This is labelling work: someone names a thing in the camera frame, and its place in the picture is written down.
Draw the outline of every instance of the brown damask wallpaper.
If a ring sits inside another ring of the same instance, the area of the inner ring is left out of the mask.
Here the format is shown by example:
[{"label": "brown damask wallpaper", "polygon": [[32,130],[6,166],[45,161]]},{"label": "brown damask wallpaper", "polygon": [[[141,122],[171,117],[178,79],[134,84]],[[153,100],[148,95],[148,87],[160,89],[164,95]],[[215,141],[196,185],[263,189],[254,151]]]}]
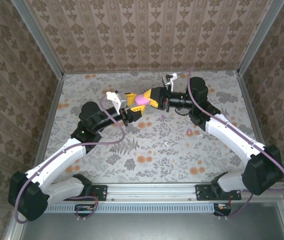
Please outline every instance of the brown damask wallpaper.
[{"label": "brown damask wallpaper", "polygon": [[236,69],[270,0],[26,0],[67,73]]},{"label": "brown damask wallpaper", "polygon": [[264,139],[284,162],[284,6],[244,77]]},{"label": "brown damask wallpaper", "polygon": [[32,167],[57,79],[12,3],[0,0],[0,239],[10,176]]}]

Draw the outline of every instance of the white bracket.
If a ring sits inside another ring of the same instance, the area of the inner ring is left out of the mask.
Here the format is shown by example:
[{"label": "white bracket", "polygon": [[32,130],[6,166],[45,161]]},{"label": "white bracket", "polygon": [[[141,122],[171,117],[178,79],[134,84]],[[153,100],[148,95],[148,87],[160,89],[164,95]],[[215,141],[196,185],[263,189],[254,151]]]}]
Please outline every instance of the white bracket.
[{"label": "white bracket", "polygon": [[127,97],[124,93],[122,92],[110,92],[108,91],[106,93],[107,100],[111,100],[117,114],[120,114],[120,109],[126,108],[127,107]]},{"label": "white bracket", "polygon": [[164,83],[165,86],[171,85],[172,86],[171,87],[171,91],[173,91],[173,89],[174,89],[174,81],[178,78],[178,75],[175,72],[175,73],[171,74],[171,76],[172,76],[172,78],[170,78],[169,81],[167,81],[166,76],[164,76],[163,77],[163,83]]},{"label": "white bracket", "polygon": [[47,205],[51,206],[52,204],[63,201],[64,199],[78,196],[81,194],[83,188],[83,183],[75,177],[51,184],[46,189],[46,192],[44,192],[44,194],[48,194],[50,196],[47,200]]}]

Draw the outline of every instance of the floral tablecloth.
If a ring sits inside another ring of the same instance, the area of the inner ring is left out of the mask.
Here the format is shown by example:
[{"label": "floral tablecloth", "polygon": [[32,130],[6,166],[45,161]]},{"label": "floral tablecloth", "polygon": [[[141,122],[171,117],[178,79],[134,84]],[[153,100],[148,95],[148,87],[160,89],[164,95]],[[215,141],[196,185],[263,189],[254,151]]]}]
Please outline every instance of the floral tablecloth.
[{"label": "floral tablecloth", "polygon": [[[70,137],[79,121],[81,107],[98,102],[107,91],[141,94],[161,86],[165,72],[73,74],[64,86],[54,119],[46,157]],[[198,71],[209,88],[209,101],[240,130],[255,137],[234,71]],[[186,75],[175,81],[174,91],[184,92]],[[116,145],[96,146],[57,178],[81,173],[94,183],[168,183],[210,181],[226,171],[243,169],[236,156],[213,135],[194,126],[188,116],[147,106],[144,116],[125,127],[125,140]],[[101,142],[121,138],[115,126],[107,127]]]}]

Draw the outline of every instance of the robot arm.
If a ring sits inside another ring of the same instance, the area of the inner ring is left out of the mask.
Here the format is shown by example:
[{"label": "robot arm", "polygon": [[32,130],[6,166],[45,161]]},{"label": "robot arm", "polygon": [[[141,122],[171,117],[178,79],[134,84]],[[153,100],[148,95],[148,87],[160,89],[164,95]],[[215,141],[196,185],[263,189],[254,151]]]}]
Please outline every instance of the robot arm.
[{"label": "robot arm", "polygon": [[[137,121],[144,114],[144,105],[125,110],[127,106],[134,103],[135,97],[136,94],[134,93],[108,92],[107,98],[112,100],[114,107],[109,108],[107,112],[115,120],[123,121],[126,126]],[[97,103],[92,101],[83,105],[79,118],[80,122],[71,138],[56,153],[26,173],[18,171],[11,177],[8,202],[15,206],[17,195],[22,186],[35,175],[25,188],[18,203],[18,211],[29,221],[40,217],[51,204],[73,196],[91,195],[92,183],[80,174],[76,174],[66,181],[52,184],[68,166],[95,147],[95,145],[83,146],[80,144],[99,142],[101,139],[99,132],[113,124],[113,121],[100,110]]]},{"label": "robot arm", "polygon": [[164,87],[152,88],[145,92],[143,97],[149,100],[151,106],[167,112],[170,107],[189,109],[188,116],[191,122],[199,126],[203,131],[207,131],[220,139],[239,156],[245,165],[244,171],[226,172],[212,181],[212,188],[214,188],[213,191],[217,197],[226,195],[227,192],[233,190],[249,190],[255,195],[260,195],[283,177],[282,171],[277,166],[229,127],[231,126],[247,137],[255,146],[264,149],[279,164],[282,164],[279,149],[274,145],[265,146],[253,140],[232,125],[216,107],[208,102],[208,88],[202,78],[192,77],[190,79],[192,96],[200,107],[214,117],[226,122],[226,125],[198,109],[193,104],[187,88],[185,93],[172,92],[170,79],[174,79],[174,76],[166,75],[163,77]]}]

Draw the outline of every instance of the pink object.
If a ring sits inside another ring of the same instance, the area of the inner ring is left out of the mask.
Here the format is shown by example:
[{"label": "pink object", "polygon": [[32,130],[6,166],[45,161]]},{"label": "pink object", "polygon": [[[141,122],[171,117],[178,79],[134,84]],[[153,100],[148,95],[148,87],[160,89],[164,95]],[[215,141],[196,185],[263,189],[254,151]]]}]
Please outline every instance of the pink object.
[{"label": "pink object", "polygon": [[135,97],[135,102],[138,106],[148,105],[150,103],[150,101],[144,98],[142,94]]}]

